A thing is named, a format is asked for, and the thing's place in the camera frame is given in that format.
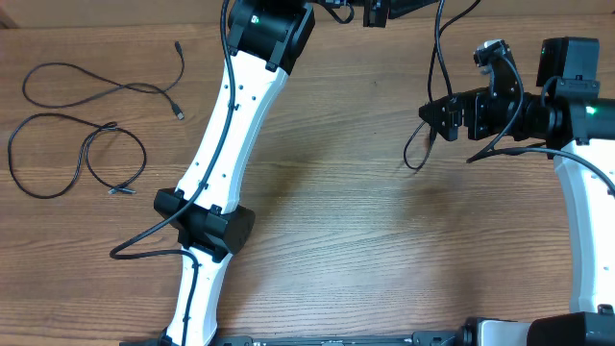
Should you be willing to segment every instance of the black cable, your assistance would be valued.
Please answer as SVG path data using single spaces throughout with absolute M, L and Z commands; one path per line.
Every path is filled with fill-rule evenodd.
M 31 120 L 34 120 L 34 119 L 40 118 L 40 117 L 58 117 L 58 118 L 62 118 L 62 119 L 72 120 L 72 121 L 78 122 L 80 124 L 84 124 L 84 125 L 96 128 L 96 130 L 94 130 L 94 132 L 92 132 L 91 134 L 87 135 L 86 139 L 84 139 L 84 142 L 81 144 L 81 149 L 79 150 L 79 158 L 77 159 L 77 168 L 75 168 L 75 173 L 73 174 L 73 179 L 70 181 L 70 183 L 62 191 L 54 193 L 54 194 L 51 194 L 51 195 L 39 195 L 39 194 L 33 193 L 33 192 L 29 191 L 28 189 L 26 189 L 19 182 L 19 180 L 17 180 L 17 177 L 15 176 L 15 173 L 14 173 L 13 167 L 12 167 L 12 142 L 15 139 L 15 136 L 17 135 L 17 133 L 19 133 L 19 131 L 27 123 L 29 123 Z M 143 163 L 141 164 L 141 167 L 133 175 L 133 177 L 131 177 L 130 179 L 128 179 L 127 181 L 125 181 L 124 183 L 121 183 L 119 185 L 111 185 L 111 184 L 105 182 L 104 180 L 102 180 L 94 172 L 94 170 L 92 169 L 91 165 L 89 164 L 89 146 L 91 145 L 92 141 L 99 134 L 108 133 L 108 132 L 121 132 L 123 134 L 126 134 L 126 135 L 130 136 L 132 139 L 134 139 L 136 141 L 136 143 L 141 147 L 141 150 L 143 151 Z M 88 121 L 76 118 L 74 116 L 70 116 L 70 115 L 66 115 L 66 114 L 60 114 L 60 113 L 39 113 L 39 114 L 35 114 L 35 115 L 29 116 L 28 118 L 26 118 L 24 121 L 21 122 L 21 124 L 19 124 L 19 126 L 17 126 L 15 131 L 12 132 L 11 137 L 9 138 L 8 150 L 9 150 L 9 172 L 11 173 L 12 179 L 15 181 L 15 183 L 17 184 L 17 187 L 19 187 L 19 189 L 21 189 L 22 191 L 24 191 L 28 195 L 30 195 L 32 197 L 35 197 L 35 198 L 38 198 L 38 199 L 51 199 L 51 198 L 60 197 L 60 196 L 64 195 L 64 193 L 68 192 L 68 190 L 75 185 L 75 183 L 77 182 L 77 179 L 79 179 L 79 174 L 81 173 L 81 163 L 82 163 L 82 157 L 84 155 L 84 152 L 86 154 L 87 169 L 92 174 L 92 176 L 94 176 L 94 178 L 96 178 L 97 181 L 99 181 L 102 185 L 105 185 L 106 187 L 109 187 L 111 189 L 110 193 L 115 193 L 117 191 L 124 192 L 124 193 L 135 193 L 133 190 L 128 189 L 127 186 L 130 183 L 132 183 L 136 178 L 138 178 L 138 176 L 141 175 L 141 173 L 143 173 L 143 170 L 145 169 L 145 164 L 147 162 L 147 154 L 145 153 L 145 147 L 143 146 L 143 143 L 141 143 L 141 141 L 135 135 L 133 135 L 133 133 L 131 133 L 130 131 L 127 131 L 127 130 L 124 130 L 122 128 L 117 127 L 117 123 L 116 122 L 110 122 L 110 123 L 107 123 L 105 125 L 97 125 L 97 124 L 90 123 Z
M 435 50 L 437 52 L 438 61 L 440 62 L 440 69 L 444 76 L 444 82 L 446 83 L 446 89 L 449 92 L 449 96 L 453 96 L 453 87 L 451 86 L 451 78 L 449 77 L 449 71 L 446 69 L 444 63 L 444 55 L 442 54 L 442 47 L 440 47 L 440 37 L 442 36 L 442 30 L 440 30 L 440 20 L 442 20 L 442 11 L 444 10 L 444 3 L 446 0 L 440 0 L 438 5 L 438 12 L 435 15 L 435 28 L 433 36 L 435 37 Z
M 236 86 L 235 86 L 235 81 L 234 81 L 233 62 L 231 61 L 231 54 L 229 53 L 229 44 L 227 42 L 227 36 L 226 36 L 228 7 L 229 7 L 229 0 L 224 0 L 224 3 L 222 5 L 222 12 L 220 14 L 220 36 L 222 40 L 222 49 L 224 51 L 224 58 L 227 63 L 227 70 L 229 74 L 229 90 L 231 93 L 231 97 L 229 99 L 227 118 L 224 123 L 224 128 L 222 129 L 220 140 L 218 141 L 215 151 L 213 152 L 213 156 L 211 157 L 211 161 L 209 162 L 209 166 L 205 172 L 205 175 L 203 176 L 203 179 L 199 183 L 197 190 L 194 192 L 192 197 L 187 201 L 187 203 L 181 209 L 176 211 L 173 215 L 169 216 L 168 218 L 162 220 L 157 225 L 151 227 L 147 231 L 139 235 L 136 235 L 130 240 L 114 247 L 109 253 L 109 256 L 114 260 L 137 260 L 137 259 L 144 259 L 144 258 L 150 258 L 153 256 L 162 256 L 162 255 L 183 255 L 183 256 L 190 258 L 193 261 L 194 264 L 192 266 L 194 268 L 194 275 L 192 277 L 192 285 L 190 287 L 190 292 L 188 293 L 188 298 L 187 298 L 186 305 L 185 305 L 182 346 L 185 346 L 185 340 L 187 337 L 187 330 L 188 330 L 188 321 L 189 321 L 189 316 L 190 316 L 190 305 L 192 304 L 192 298 L 194 296 L 194 290 L 196 288 L 197 277 L 199 275 L 199 265 L 200 264 L 198 260 L 196 259 L 196 257 L 194 257 L 194 255 L 192 255 L 191 253 L 185 250 L 160 250 L 160 251 L 151 251 L 151 252 L 146 252 L 146 253 L 130 254 L 130 255 L 119 255 L 118 253 L 136 244 L 140 240 L 154 234 L 155 232 L 159 231 L 164 226 L 176 220 L 178 217 L 184 214 L 184 212 L 188 208 L 190 208 L 194 204 L 194 202 L 199 197 L 203 189 L 207 188 L 208 186 L 207 181 L 209 179 L 209 176 L 211 175 L 211 171 L 213 170 L 213 167 L 215 166 L 218 158 L 220 157 L 220 152 L 222 151 L 222 147 L 224 146 L 224 142 L 227 138 L 227 134 L 229 133 L 229 129 L 231 127 L 231 121 L 233 120 L 233 112 L 234 112 L 234 100 L 235 100 Z
M 506 148 L 506 149 L 492 150 L 486 153 L 482 153 L 479 156 L 474 157 L 471 161 L 469 161 L 469 163 L 482 160 L 482 159 L 486 159 L 486 158 L 491 158 L 497 155 L 518 156 L 518 155 L 522 155 L 525 153 L 542 153 L 542 154 L 548 154 L 548 155 L 555 155 L 555 156 L 560 156 L 562 158 L 570 159 L 572 161 L 580 163 L 584 165 L 585 167 L 587 167 L 587 169 L 591 170 L 598 177 L 600 177 L 600 179 L 608 186 L 608 189 L 610 190 L 610 194 L 615 197 L 615 184 L 608 178 L 606 174 L 604 174 L 600 170 L 600 168 L 598 168 L 593 163 L 591 163 L 590 161 L 587 161 L 584 158 L 581 158 L 575 154 L 566 153 L 560 150 L 547 149 L 547 148 L 536 148 L 533 146 L 522 147 L 522 148 Z
M 449 20 L 446 24 L 444 24 L 442 26 L 441 29 L 437 30 L 438 26 L 436 25 L 436 31 L 437 31 L 437 35 L 439 37 L 442 36 L 442 33 L 453 23 L 455 23 L 456 21 L 458 21 L 460 18 L 464 17 L 466 14 L 468 14 L 469 12 L 471 12 L 476 6 L 479 5 L 481 0 L 476 0 L 472 5 L 470 5 L 469 8 L 467 8 L 464 12 L 456 15 L 455 17 L 453 17 L 451 20 Z M 442 15 L 442 11 L 441 9 L 438 7 L 438 14 L 436 16 L 441 16 Z M 430 61 L 430 73 L 428 75 L 428 79 L 427 79 L 427 94 L 430 97 L 430 103 L 433 103 L 433 96 L 431 94 L 431 81 L 433 78 L 433 67 L 435 66 L 435 57 L 436 54 L 438 52 L 438 44 L 435 43 L 433 45 L 433 51 L 431 52 L 431 61 Z M 443 75 L 445 75 L 445 80 L 449 77 L 448 72 L 445 74 L 444 70 L 442 71 Z M 450 86 L 450 81 L 447 83 L 447 89 Z M 421 170 L 421 168 L 423 168 L 423 166 L 425 165 L 425 163 L 427 162 L 427 160 L 430 158 L 430 154 L 431 154 L 431 149 L 433 148 L 433 144 L 435 143 L 435 139 L 437 138 L 437 132 L 435 131 L 434 128 L 430 128 L 430 145 L 428 147 L 427 153 L 425 154 L 425 156 L 423 157 L 423 161 L 421 162 L 421 164 L 419 164 L 418 166 L 414 167 L 412 166 L 407 159 L 407 149 L 410 146 L 410 143 L 412 142 L 412 140 L 418 135 L 419 131 L 423 128 L 423 126 L 425 126 L 427 122 L 423 121 L 421 122 L 421 124 L 418 126 L 418 128 L 414 131 L 414 134 L 412 134 L 412 136 L 410 137 L 410 139 L 407 141 L 406 146 L 404 147 L 404 163 L 406 164 L 406 166 L 414 171 L 419 171 Z
M 561 77 L 559 76 L 552 76 L 547 80 L 545 85 L 542 87 L 542 92 L 540 93 L 540 106 L 547 107 L 547 104 L 545 102 L 545 98 L 547 97 L 547 91 L 549 91 L 551 84 L 553 84 L 554 81 L 559 80 L 560 78 Z
M 128 84 L 120 84 L 117 83 L 115 81 L 112 81 L 110 79 L 101 77 L 93 72 L 90 72 L 80 66 L 77 66 L 76 64 L 72 64 L 72 63 L 68 63 L 68 62 L 46 62 L 46 63 L 42 63 L 39 64 L 37 66 L 35 66 L 35 68 L 33 68 L 32 70 L 30 70 L 30 72 L 28 72 L 26 74 L 26 77 L 23 80 L 23 84 L 21 85 L 21 92 L 23 93 L 23 96 L 26 98 L 26 100 L 28 100 L 30 103 L 32 103 L 35 106 L 39 106 L 41 108 L 45 108 L 45 109 L 49 109 L 49 110 L 58 110 L 58 109 L 64 109 L 64 108 L 70 108 L 70 107 L 75 107 L 75 106 L 80 106 L 82 104 L 88 103 L 90 101 L 94 101 L 94 100 L 98 100 L 101 97 L 107 96 L 111 93 L 117 92 L 119 90 L 123 90 L 123 89 L 128 89 L 128 90 L 132 90 L 132 91 L 136 91 L 136 92 L 143 92 L 143 93 L 148 93 L 148 94 L 161 94 L 162 96 L 164 96 L 164 98 L 169 102 L 169 104 L 171 105 L 171 110 L 173 110 L 173 112 L 175 113 L 175 115 L 180 119 L 183 120 L 184 119 L 184 114 L 182 113 L 182 110 L 180 109 L 180 107 L 178 106 L 177 103 L 175 103 L 171 97 L 168 95 L 168 91 L 173 88 L 184 76 L 184 70 L 185 70 L 185 60 L 184 60 L 184 53 L 182 51 L 182 46 L 180 45 L 179 42 L 175 42 L 175 50 L 177 51 L 178 55 L 180 56 L 180 59 L 182 61 L 182 70 L 180 71 L 180 75 L 177 77 L 177 79 L 171 83 L 170 86 L 166 87 L 166 88 L 160 88 L 158 86 L 154 86 L 151 84 L 147 84 L 147 83 L 128 83 Z M 89 96 L 83 100 L 80 101 L 76 101 L 76 102 L 72 102 L 72 103 L 68 103 L 68 104 L 64 104 L 64 105 L 46 105 L 46 104 L 42 104 L 40 102 L 35 101 L 34 99 L 32 99 L 30 97 L 30 95 L 28 94 L 26 85 L 28 84 L 30 77 L 32 77 L 32 75 L 37 72 L 38 70 L 40 70 L 42 67 L 48 67 L 48 66 L 64 66 L 64 67 L 70 67 L 73 69 L 76 69 L 84 74 L 86 74 L 89 77 L 92 77 L 96 80 L 105 82 L 105 83 L 109 83 L 111 85 L 114 85 L 115 87 L 112 87 L 108 90 L 99 92 L 97 94 L 94 94 L 92 96 Z
M 318 4 L 321 5 L 322 7 L 324 7 L 325 10 L 327 10 L 327 12 L 339 24 L 348 24 L 348 23 L 352 22 L 353 19 L 355 19 L 355 8 L 350 3 L 346 3 L 346 6 L 350 9 L 350 14 L 348 14 L 348 17 L 346 19 L 340 18 L 339 15 L 337 15 L 337 13 L 335 13 L 335 11 L 332 10 L 331 8 L 329 8 L 328 6 L 325 6 L 325 5 L 321 4 L 320 2 Z

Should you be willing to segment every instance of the wood grain surface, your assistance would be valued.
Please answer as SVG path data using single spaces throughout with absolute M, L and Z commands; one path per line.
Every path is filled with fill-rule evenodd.
M 611 15 L 476 17 L 459 21 L 442 42 L 455 91 L 487 85 L 472 52 L 497 37 L 511 45 L 535 92 L 542 39 L 597 37 L 602 96 L 615 97 L 613 32 Z M 73 62 L 125 83 L 165 86 L 179 72 L 175 40 L 186 71 L 170 94 L 185 121 L 162 97 L 129 91 L 63 110 L 117 121 L 143 141 L 148 165 L 132 185 L 136 195 L 109 196 L 87 171 L 57 199 L 17 189 L 9 136 L 44 111 L 21 95 L 28 70 Z M 436 142 L 420 173 L 404 167 L 404 144 L 428 99 L 432 40 L 432 19 L 314 30 L 246 171 L 241 204 L 258 222 L 225 279 L 222 334 L 405 334 L 456 328 L 470 315 L 530 321 L 568 310 L 568 224 L 550 161 L 528 155 L 468 165 L 486 143 L 461 131 L 457 142 Z M 216 25 L 0 31 L 0 344 L 116 345 L 168 325 L 181 259 L 116 261 L 108 253 L 160 221 L 156 191 L 175 186 L 196 153 L 221 76 Z M 37 73 L 29 91 L 61 103 L 106 87 L 54 67 Z M 444 91 L 436 74 L 434 94 Z M 90 131 L 56 119 L 28 125 L 14 142 L 17 176 L 39 193 L 61 189 Z M 423 138 L 411 150 L 415 161 Z M 125 136 L 92 145 L 92 165 L 112 182 L 132 175 L 140 160 Z M 135 250 L 177 247 L 176 236 L 166 228 Z

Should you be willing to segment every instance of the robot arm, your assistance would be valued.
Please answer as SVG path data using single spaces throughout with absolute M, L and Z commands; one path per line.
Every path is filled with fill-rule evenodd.
M 215 335 L 224 274 L 255 221 L 254 213 L 238 204 L 243 173 L 265 116 L 285 86 L 314 26 L 312 6 L 293 2 L 271 7 L 259 0 L 237 1 L 229 20 L 228 42 L 235 75 L 233 120 L 205 189 L 172 223 L 180 231 L 183 250 L 200 265 L 194 280 L 193 261 L 184 257 L 177 308 L 160 338 L 162 345 L 204 346 Z M 160 190 L 156 197 L 154 207 L 165 218 L 185 206 L 197 192 L 222 136 L 232 85 L 225 66 L 218 100 L 196 157 L 178 186 Z M 185 316 L 186 306 L 189 316 Z
M 554 157 L 570 222 L 574 265 L 571 312 L 598 312 L 600 306 L 615 306 L 611 221 L 615 198 L 606 184 L 615 183 L 615 101 L 598 98 L 598 53 L 594 39 L 546 40 L 537 84 L 552 97 L 546 102 L 544 94 L 526 93 L 522 112 L 515 119 L 519 88 L 503 58 L 513 65 L 514 60 L 502 40 L 489 41 L 475 54 L 476 63 L 486 66 L 491 75 L 489 87 L 445 97 L 419 110 L 421 118 L 447 140 L 456 140 L 462 124 L 468 127 L 470 139 L 480 140 L 501 132 L 512 121 L 507 135 L 515 140 L 545 139 L 548 148 L 574 154 L 596 166 L 593 171 L 578 161 Z

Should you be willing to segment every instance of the black clamp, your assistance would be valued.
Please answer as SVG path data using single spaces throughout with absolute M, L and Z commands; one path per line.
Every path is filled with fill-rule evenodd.
M 158 191 L 154 209 L 164 218 L 175 214 L 186 205 L 184 192 L 174 188 Z M 212 206 L 210 210 L 196 204 L 190 206 L 171 225 L 180 231 L 178 242 L 186 249 L 196 247 L 212 255 L 219 263 L 228 254 L 237 254 L 248 240 L 256 221 L 253 211 L 238 206 L 228 214 L 220 214 L 222 209 Z

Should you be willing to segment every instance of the coiled black cable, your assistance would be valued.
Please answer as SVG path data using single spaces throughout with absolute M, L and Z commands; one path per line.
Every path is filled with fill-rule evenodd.
M 142 92 L 142 93 L 148 93 L 148 94 L 161 94 L 171 105 L 171 110 L 175 113 L 175 115 L 180 119 L 183 120 L 184 119 L 184 114 L 182 113 L 182 110 L 180 109 L 180 107 L 178 106 L 177 103 L 175 103 L 171 97 L 168 95 L 168 91 L 173 88 L 184 76 L 184 71 L 185 71 L 185 60 L 184 60 L 184 53 L 182 50 L 182 46 L 180 45 L 179 42 L 175 42 L 175 50 L 177 51 L 180 60 L 182 62 L 182 69 L 180 71 L 179 76 L 175 79 L 175 81 L 173 83 L 171 83 L 171 85 L 169 85 L 166 88 L 160 88 L 158 86 L 154 86 L 151 84 L 147 84 L 147 83 L 128 83 L 128 84 L 120 84 L 117 83 L 115 81 L 112 81 L 108 78 L 104 78 L 101 77 L 91 71 L 88 71 L 78 65 L 72 64 L 72 63 L 68 63 L 68 62 L 46 62 L 46 63 L 42 63 L 39 64 L 37 66 L 35 66 L 32 70 L 30 70 L 27 74 L 26 77 L 23 80 L 23 83 L 21 85 L 21 92 L 23 93 L 23 96 L 26 98 L 26 100 L 28 100 L 28 102 L 32 103 L 35 106 L 44 108 L 44 109 L 48 109 L 48 110 L 58 110 L 58 109 L 65 109 L 65 108 L 70 108 L 70 107 L 76 107 L 76 106 L 80 106 L 83 104 L 86 104 L 88 102 L 94 101 L 94 100 L 98 100 L 106 95 L 109 95 L 111 93 L 117 92 L 119 90 L 122 89 L 128 89 L 128 90 L 132 90 L 132 91 L 136 91 L 136 92 Z M 28 82 L 30 81 L 30 78 L 33 76 L 33 74 L 37 71 L 39 71 L 41 68 L 43 67 L 48 67 L 48 66 L 64 66 L 64 67 L 69 67 L 69 68 L 73 68 L 76 69 L 84 74 L 86 74 L 89 77 L 92 77 L 96 80 L 105 82 L 105 83 L 109 83 L 114 85 L 115 87 L 112 87 L 108 90 L 99 92 L 97 94 L 94 94 L 92 96 L 89 96 L 83 100 L 80 101 L 76 101 L 76 102 L 72 102 L 72 103 L 68 103 L 68 104 L 63 104 L 63 105 L 47 105 L 47 104 L 43 104 L 40 103 L 36 100 L 34 100 L 30 94 L 28 94 L 28 89 L 27 89 L 27 85 Z M 19 180 L 17 179 L 15 172 L 14 172 L 14 167 L 13 167 L 13 155 L 12 155 L 12 143 L 13 140 L 15 139 L 15 137 L 17 136 L 17 134 L 19 133 L 19 131 L 21 131 L 21 129 L 28 124 L 30 121 L 37 119 L 37 118 L 41 118 L 41 117 L 57 117 L 57 118 L 61 118 L 61 119 L 67 119 L 67 120 L 71 120 L 71 121 L 75 121 L 78 122 L 80 124 L 84 124 L 87 126 L 91 126 L 93 128 L 96 128 L 96 130 L 94 130 L 94 132 L 92 132 L 91 134 L 89 134 L 86 139 L 84 139 L 82 145 L 81 145 L 81 149 L 79 151 L 79 157 L 77 159 L 77 167 L 75 169 L 75 173 L 73 174 L 73 178 L 70 181 L 70 183 L 68 183 L 68 185 L 60 192 L 54 193 L 54 194 L 50 194 L 50 195 L 40 195 L 37 193 L 34 193 L 30 190 L 28 190 L 22 183 L 19 182 Z M 101 179 L 93 170 L 93 168 L 91 167 L 91 164 L 89 163 L 89 147 L 92 143 L 92 141 L 98 137 L 98 135 L 102 134 L 102 133 L 109 133 L 109 132 L 121 132 L 123 134 L 126 134 L 128 136 L 130 136 L 132 139 L 134 139 L 136 141 L 136 143 L 140 146 L 141 150 L 143 151 L 143 163 L 141 164 L 140 168 L 136 171 L 136 173 L 127 181 L 118 184 L 118 185 L 112 185 L 109 184 L 107 182 L 105 182 L 103 179 Z M 51 198 L 56 198 L 56 197 L 60 197 L 62 195 L 64 195 L 66 192 L 68 192 L 68 190 L 70 190 L 76 183 L 77 180 L 79 179 L 79 175 L 81 174 L 81 164 L 82 164 L 82 159 L 83 159 L 83 155 L 85 154 L 86 156 L 86 166 L 87 169 L 89 170 L 89 172 L 92 174 L 92 176 L 102 185 L 109 187 L 110 188 L 110 193 L 116 193 L 116 192 L 123 192 L 123 193 L 130 193 L 133 194 L 135 193 L 134 190 L 131 190 L 128 188 L 128 185 L 132 182 L 134 182 L 143 172 L 143 170 L 145 169 L 145 165 L 147 163 L 147 153 L 145 152 L 145 147 L 143 146 L 143 143 L 131 132 L 124 130 L 120 127 L 117 126 L 116 122 L 110 122 L 104 125 L 98 125 L 98 124 L 94 124 L 91 123 L 89 121 L 85 121 L 82 119 L 79 119 L 77 117 L 74 116 L 70 116 L 70 115 L 66 115 L 66 114 L 61 114 L 61 113 L 56 113 L 56 112 L 44 112 L 44 113 L 38 113 L 38 114 L 34 114 L 32 116 L 29 116 L 28 118 L 26 118 L 24 121 L 21 122 L 21 124 L 19 124 L 19 126 L 17 126 L 17 128 L 12 132 L 11 137 L 9 138 L 9 144 L 8 144 L 8 158 L 9 158 L 9 172 L 11 173 L 11 177 L 12 179 L 15 181 L 15 183 L 17 184 L 17 187 L 19 187 L 19 189 L 21 189 L 23 192 L 25 192 L 26 194 L 28 194 L 29 196 L 32 196 L 34 198 L 38 198 L 38 199 L 51 199 Z
M 84 139 L 84 142 L 81 144 L 81 149 L 79 150 L 79 158 L 77 159 L 77 168 L 75 168 L 75 173 L 73 174 L 73 179 L 70 181 L 70 183 L 68 183 L 68 185 L 62 191 L 54 193 L 54 194 L 50 194 L 50 195 L 39 195 L 39 194 L 33 193 L 32 191 L 30 191 L 26 187 L 24 187 L 19 182 L 17 177 L 15 176 L 14 168 L 12 166 L 12 142 L 15 139 L 15 136 L 17 136 L 17 133 L 19 133 L 19 131 L 27 123 L 29 123 L 31 120 L 34 120 L 34 119 L 40 118 L 40 117 L 58 117 L 58 118 L 62 118 L 62 119 L 68 119 L 68 120 L 76 121 L 76 122 L 78 122 L 80 124 L 84 124 L 84 125 L 96 128 L 96 130 L 94 130 L 91 134 L 87 135 L 86 139 Z M 94 172 L 94 169 L 92 169 L 92 166 L 89 164 L 89 146 L 91 145 L 92 141 L 98 135 L 100 135 L 102 133 L 108 133 L 108 132 L 121 132 L 123 134 L 126 134 L 126 135 L 130 136 L 132 139 L 134 139 L 136 141 L 136 143 L 141 147 L 141 150 L 143 151 L 143 163 L 141 164 L 141 167 L 136 171 L 136 173 L 130 179 L 128 179 L 124 183 L 121 183 L 121 184 L 118 184 L 118 185 L 111 185 L 111 184 L 105 182 L 104 180 L 102 180 L 96 174 L 96 172 Z M 24 191 L 28 195 L 30 195 L 32 197 L 35 197 L 35 198 L 38 198 L 38 199 L 56 198 L 56 197 L 60 197 L 60 196 L 64 195 L 64 193 L 68 192 L 68 190 L 71 189 L 75 185 L 75 183 L 77 182 L 77 179 L 79 178 L 79 174 L 81 173 L 82 157 L 84 156 L 84 153 L 86 154 L 87 169 L 92 174 L 92 176 L 94 176 L 94 178 L 96 178 L 96 180 L 100 182 L 100 184 L 105 185 L 106 187 L 109 187 L 111 189 L 110 193 L 115 193 L 117 191 L 124 192 L 124 193 L 135 193 L 133 190 L 128 189 L 127 186 L 130 183 L 132 183 L 134 180 L 136 180 L 136 178 L 138 178 L 138 176 L 141 175 L 141 173 L 143 173 L 143 170 L 145 169 L 145 164 L 147 163 L 147 153 L 145 152 L 145 147 L 143 146 L 143 143 L 141 143 L 141 141 L 135 135 L 133 135 L 133 133 L 131 133 L 130 131 L 127 131 L 127 130 L 124 130 L 122 128 L 117 127 L 117 123 L 116 122 L 113 121 L 113 122 L 107 123 L 105 125 L 97 125 L 97 124 L 94 124 L 94 123 L 90 123 L 89 121 L 85 121 L 85 120 L 76 118 L 74 116 L 70 116 L 70 115 L 66 115 L 66 114 L 60 114 L 60 113 L 39 113 L 39 114 L 35 114 L 35 115 L 29 116 L 28 118 L 26 118 L 24 121 L 21 122 L 21 124 L 19 124 L 19 126 L 17 126 L 15 131 L 12 132 L 11 137 L 9 138 L 8 150 L 9 150 L 9 172 L 11 173 L 12 179 L 15 181 L 15 183 L 17 184 L 17 187 L 19 187 L 19 189 L 21 189 L 22 191 Z
M 132 90 L 132 91 L 136 91 L 136 92 L 142 92 L 142 93 L 148 93 L 148 94 L 161 94 L 171 105 L 171 110 L 175 113 L 175 115 L 180 119 L 183 120 L 184 119 L 184 114 L 182 113 L 182 110 L 180 109 L 180 107 L 178 106 L 177 103 L 175 103 L 173 101 L 173 99 L 171 99 L 171 97 L 168 95 L 168 91 L 173 88 L 174 86 L 177 85 L 177 83 L 182 79 L 182 77 L 184 76 L 184 70 L 185 70 L 185 60 L 184 60 L 184 52 L 182 50 L 182 46 L 180 45 L 179 42 L 175 42 L 175 50 L 177 51 L 178 55 L 180 56 L 180 60 L 182 61 L 182 70 L 180 71 L 179 76 L 177 77 L 177 79 L 171 83 L 170 86 L 166 87 L 166 88 L 160 88 L 158 86 L 154 86 L 151 84 L 147 84 L 147 83 L 127 83 L 127 84 L 121 84 L 118 83 L 116 81 L 112 81 L 108 78 L 105 77 L 101 77 L 91 71 L 86 70 L 85 68 L 82 68 L 76 64 L 73 63 L 68 63 L 68 62 L 46 62 L 46 63 L 42 63 L 39 64 L 37 66 L 35 66 L 33 69 L 30 70 L 30 72 L 28 72 L 26 74 L 26 77 L 23 80 L 23 83 L 21 85 L 21 92 L 23 93 L 23 96 L 26 98 L 26 100 L 28 100 L 30 103 L 32 103 L 35 106 L 41 107 L 41 108 L 45 108 L 48 110 L 58 110 L 58 109 L 65 109 L 65 108 L 70 108 L 70 107 L 75 107 L 75 106 L 80 106 L 83 104 L 86 104 L 88 102 L 94 101 L 94 100 L 98 100 L 101 97 L 107 96 L 111 93 L 117 92 L 119 90 L 123 90 L 123 89 L 128 89 L 128 90 Z M 77 71 L 80 71 L 84 74 L 86 74 L 89 77 L 92 77 L 96 80 L 99 80 L 101 82 L 105 82 L 105 83 L 109 83 L 111 85 L 114 85 L 115 87 L 112 87 L 110 89 L 107 89 L 105 91 L 101 91 L 97 94 L 91 95 L 83 100 L 79 100 L 76 102 L 71 102 L 71 103 L 67 103 L 67 104 L 63 104 L 63 105 L 47 105 L 47 104 L 43 104 L 40 103 L 38 101 L 35 101 L 32 97 L 30 97 L 30 95 L 28 94 L 28 90 L 26 88 L 26 86 L 28 85 L 28 82 L 30 81 L 30 78 L 32 77 L 32 75 L 37 72 L 38 70 L 40 70 L 43 67 L 48 67 L 48 66 L 64 66 L 64 67 L 69 67 L 69 68 L 73 68 L 76 69 Z

